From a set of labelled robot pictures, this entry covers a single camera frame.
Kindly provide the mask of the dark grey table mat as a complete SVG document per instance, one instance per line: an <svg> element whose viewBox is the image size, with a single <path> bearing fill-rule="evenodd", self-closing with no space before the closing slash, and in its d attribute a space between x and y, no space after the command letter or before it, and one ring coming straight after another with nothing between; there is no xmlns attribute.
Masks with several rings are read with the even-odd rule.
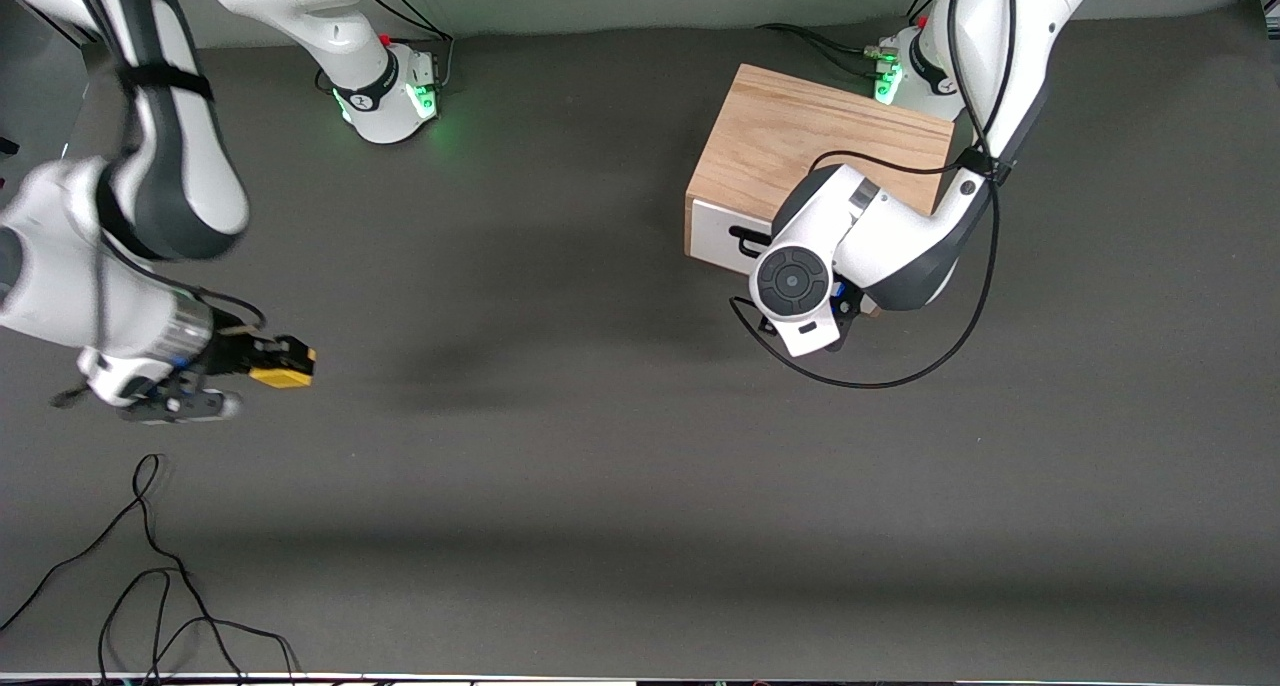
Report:
<svg viewBox="0 0 1280 686"><path fill-rule="evenodd" d="M366 145L301 49L204 52L250 230L186 282L317 349L234 420L49 398L0 331L0 621L164 457L157 536L308 669L1280 682L1280 88L1257 4L1075 20L979 329L922 381L786 370L684 253L781 35L461 44Z"/></svg>

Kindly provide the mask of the wooden drawer cabinet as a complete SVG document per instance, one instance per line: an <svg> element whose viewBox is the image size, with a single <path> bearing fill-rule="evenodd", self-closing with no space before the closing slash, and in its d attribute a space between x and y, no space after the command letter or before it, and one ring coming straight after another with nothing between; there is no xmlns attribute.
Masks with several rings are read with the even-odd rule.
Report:
<svg viewBox="0 0 1280 686"><path fill-rule="evenodd" d="M952 122L942 118L744 63L685 191L685 218L690 200L701 198L768 218L772 227L810 166L849 163L850 150L920 168L915 175L851 161L902 203L931 215L942 177L928 170L943 166L952 134Z"/></svg>

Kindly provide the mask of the white-fronted wooden drawer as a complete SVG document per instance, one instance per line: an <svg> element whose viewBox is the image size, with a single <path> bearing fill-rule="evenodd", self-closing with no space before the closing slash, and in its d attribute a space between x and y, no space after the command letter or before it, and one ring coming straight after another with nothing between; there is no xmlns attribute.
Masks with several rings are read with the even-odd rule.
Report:
<svg viewBox="0 0 1280 686"><path fill-rule="evenodd" d="M728 227L735 225L771 235L768 218L762 220L762 218L737 212L735 209L724 209L701 198L691 198L687 203L685 220L686 256L723 267L730 273L749 276L755 259L746 259L739 253L736 241L728 235Z"/></svg>

